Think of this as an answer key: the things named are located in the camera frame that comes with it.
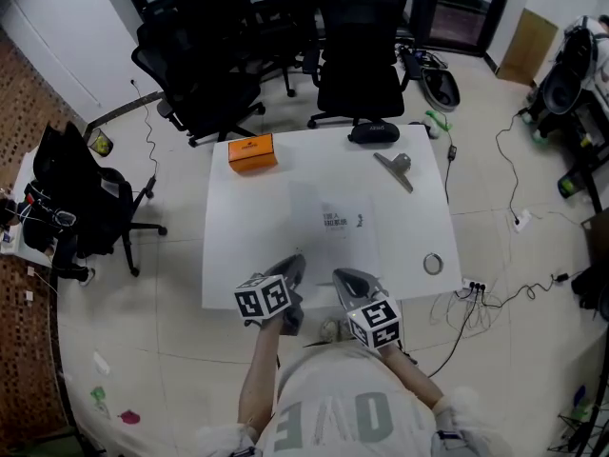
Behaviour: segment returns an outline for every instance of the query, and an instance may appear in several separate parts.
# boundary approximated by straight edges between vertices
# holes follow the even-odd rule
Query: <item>orange box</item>
[[[275,166],[277,158],[273,148],[273,134],[229,142],[228,163],[237,172]]]

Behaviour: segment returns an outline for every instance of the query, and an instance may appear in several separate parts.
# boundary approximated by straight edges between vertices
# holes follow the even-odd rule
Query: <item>pink object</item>
[[[140,423],[141,420],[140,415],[134,413],[130,409],[120,414],[119,416],[121,417],[121,420],[123,420],[123,423],[126,423],[127,425],[136,425]]]

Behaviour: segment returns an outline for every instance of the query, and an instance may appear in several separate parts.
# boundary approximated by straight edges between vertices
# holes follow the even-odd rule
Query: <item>white t-shirt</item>
[[[473,392],[465,391],[471,400]],[[255,446],[265,457],[478,457],[509,455],[507,445],[471,418],[468,403],[444,397],[430,410],[356,342],[309,348],[282,367],[275,413]],[[204,428],[202,456],[254,447],[243,425]]]

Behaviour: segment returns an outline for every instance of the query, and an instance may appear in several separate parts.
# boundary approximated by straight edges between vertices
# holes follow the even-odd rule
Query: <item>metal clamp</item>
[[[410,181],[408,181],[406,176],[404,176],[410,170],[410,157],[403,152],[398,154],[393,161],[389,161],[389,159],[378,152],[374,153],[374,157],[376,157],[379,162],[391,173],[391,175],[396,178],[404,188],[406,188],[406,191],[412,193],[414,190],[412,188],[412,184]]]

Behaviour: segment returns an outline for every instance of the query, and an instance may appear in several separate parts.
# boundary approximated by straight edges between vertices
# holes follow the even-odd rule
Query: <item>wrist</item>
[[[266,320],[262,327],[261,327],[261,331],[281,331],[282,327],[284,326],[284,317],[282,316],[282,314],[280,315],[276,315],[273,318]]]
[[[388,344],[386,346],[379,348],[379,353],[381,354],[381,356],[384,359],[388,359],[392,355],[395,355],[396,353],[402,353],[402,352],[400,351],[398,346],[396,346],[395,344]]]

